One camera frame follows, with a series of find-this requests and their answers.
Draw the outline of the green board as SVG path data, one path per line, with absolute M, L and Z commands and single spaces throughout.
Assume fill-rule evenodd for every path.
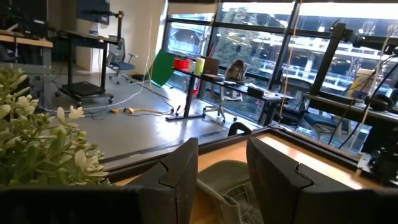
M 165 85 L 174 74 L 174 56 L 160 50 L 149 69 L 151 80 L 158 86 Z

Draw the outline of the blue office chair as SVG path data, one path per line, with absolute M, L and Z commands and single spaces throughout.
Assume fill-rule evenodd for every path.
M 132 64 L 132 59 L 136 58 L 137 55 L 127 53 L 124 38 L 121 37 L 119 40 L 115 35 L 110 35 L 109 38 L 111 40 L 116 40 L 116 44 L 108 44 L 108 56 L 106 59 L 106 65 L 112 71 L 116 72 L 115 75 L 110 75 L 109 78 L 116 78 L 116 84 L 120 84 L 121 77 L 124 77 L 125 80 L 129 80 L 130 83 L 133 83 L 133 79 L 131 76 L 127 74 L 128 71 L 134 70 L 135 65 Z

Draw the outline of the wooden top desk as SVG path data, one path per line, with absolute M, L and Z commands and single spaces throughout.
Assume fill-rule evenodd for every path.
M 41 108 L 52 107 L 52 48 L 46 39 L 24 37 L 21 33 L 0 29 L 0 68 L 20 68 L 28 75 L 22 86 L 39 99 Z

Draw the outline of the dark striped bag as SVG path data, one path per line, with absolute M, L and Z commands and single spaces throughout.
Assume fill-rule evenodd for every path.
M 235 60 L 226 70 L 225 80 L 230 82 L 245 83 L 245 75 L 248 70 L 249 64 L 244 63 L 242 60 Z

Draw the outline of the pile of olive caps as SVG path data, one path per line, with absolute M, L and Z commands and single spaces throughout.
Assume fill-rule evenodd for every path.
M 219 161 L 198 173 L 197 184 L 211 197 L 221 224 L 264 224 L 246 163 Z

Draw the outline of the pale yellow container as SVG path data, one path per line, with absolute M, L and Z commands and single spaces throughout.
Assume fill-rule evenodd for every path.
M 352 98 L 364 99 L 373 84 L 374 70 L 360 68 L 356 72 L 354 82 L 348 88 L 347 94 Z

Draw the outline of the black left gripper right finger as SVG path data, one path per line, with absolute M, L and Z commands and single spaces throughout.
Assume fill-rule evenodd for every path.
M 250 180 L 265 224 L 337 224 L 334 201 L 352 188 L 249 138 Z

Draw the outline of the black rig post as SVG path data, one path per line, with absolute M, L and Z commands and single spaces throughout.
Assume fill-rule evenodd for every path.
M 340 95 L 334 95 L 325 91 L 320 91 L 322 83 L 326 78 L 327 71 L 332 62 L 332 58 L 338 48 L 338 44 L 341 41 L 350 42 L 354 47 L 370 47 L 374 50 L 382 50 L 381 41 L 386 40 L 382 37 L 373 36 L 362 36 L 355 34 L 352 30 L 346 28 L 346 24 L 337 23 L 331 28 L 330 41 L 326 49 L 325 55 L 321 62 L 320 68 L 316 75 L 315 81 L 310 89 L 309 93 L 304 94 L 304 97 L 310 100 L 309 107 L 318 108 L 321 111 L 326 111 L 334 115 L 341 116 L 343 119 L 350 119 L 360 122 L 360 115 L 364 116 L 364 110 L 367 105 L 364 103 L 350 104 L 348 98 L 346 102 L 337 100 L 339 97 L 344 98 Z M 382 112 L 371 110 L 368 113 L 368 117 L 365 118 L 364 123 L 369 126 L 377 126 L 382 123 L 390 124 L 390 126 L 398 126 L 398 114 L 390 112 Z

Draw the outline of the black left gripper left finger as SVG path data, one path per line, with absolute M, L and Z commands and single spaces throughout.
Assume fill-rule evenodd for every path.
M 129 185 L 138 224 L 189 224 L 198 175 L 198 139 L 190 138 Z

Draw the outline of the yellow-green cylinder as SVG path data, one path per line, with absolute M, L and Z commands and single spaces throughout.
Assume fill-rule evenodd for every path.
M 205 59 L 197 57 L 195 59 L 194 74 L 195 75 L 201 75 L 203 73 L 204 66 L 205 66 Z

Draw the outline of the white office chair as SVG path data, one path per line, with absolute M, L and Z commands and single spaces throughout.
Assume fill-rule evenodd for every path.
M 223 124 L 225 124 L 226 122 L 226 113 L 233 116 L 234 122 L 238 120 L 238 116 L 232 111 L 226 109 L 223 106 L 223 103 L 243 101 L 243 95 L 240 92 L 222 86 L 216 89 L 213 85 L 211 86 L 211 88 L 206 88 L 206 92 L 211 96 L 212 99 L 214 99 L 218 103 L 218 105 L 205 106 L 202 112 L 203 117 L 205 117 L 207 113 L 216 111 L 217 115 L 222 117 Z

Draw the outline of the potted green artificial plant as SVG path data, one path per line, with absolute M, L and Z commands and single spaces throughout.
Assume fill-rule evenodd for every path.
M 108 185 L 104 154 L 76 121 L 81 107 L 38 113 L 38 99 L 20 88 L 28 76 L 0 68 L 0 190 L 17 185 Z

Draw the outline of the black headphones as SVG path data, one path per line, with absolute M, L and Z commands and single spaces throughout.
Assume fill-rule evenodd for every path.
M 394 106 L 394 102 L 383 94 L 376 94 L 373 98 L 367 96 L 365 97 L 364 102 L 376 111 L 389 111 Z

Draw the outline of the yellow power strip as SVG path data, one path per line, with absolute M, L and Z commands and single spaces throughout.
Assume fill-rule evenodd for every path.
M 140 114 L 169 115 L 169 114 L 174 113 L 173 109 L 171 109 L 169 111 L 157 111 L 157 110 L 151 110 L 151 109 L 130 108 L 130 107 L 109 109 L 108 111 L 112 114 L 127 113 L 130 116 L 140 115 Z

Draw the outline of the dark office chair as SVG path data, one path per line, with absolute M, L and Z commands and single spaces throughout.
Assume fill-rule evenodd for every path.
M 298 91 L 293 100 L 287 100 L 283 104 L 280 112 L 279 121 L 282 124 L 292 126 L 295 130 L 300 128 L 310 130 L 318 136 L 332 135 L 333 133 L 340 135 L 342 131 L 347 131 L 347 122 L 339 123 L 338 119 L 330 116 L 324 116 L 321 111 L 317 113 L 309 112 L 310 100 L 304 97 L 304 92 Z

